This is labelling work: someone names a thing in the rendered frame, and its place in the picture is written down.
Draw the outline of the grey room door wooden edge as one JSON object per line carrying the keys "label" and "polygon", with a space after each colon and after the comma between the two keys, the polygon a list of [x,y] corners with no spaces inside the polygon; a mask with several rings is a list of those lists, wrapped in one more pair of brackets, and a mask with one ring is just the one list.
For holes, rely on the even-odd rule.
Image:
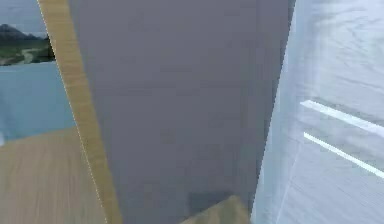
{"label": "grey room door wooden edge", "polygon": [[296,0],[37,0],[107,224],[251,209]]}

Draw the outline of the framed landscape picture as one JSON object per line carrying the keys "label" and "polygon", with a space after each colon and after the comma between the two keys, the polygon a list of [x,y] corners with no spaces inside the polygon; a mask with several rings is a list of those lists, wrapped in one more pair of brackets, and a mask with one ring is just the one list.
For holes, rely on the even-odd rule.
{"label": "framed landscape picture", "polygon": [[0,66],[55,61],[48,35],[26,34],[9,24],[0,25]]}

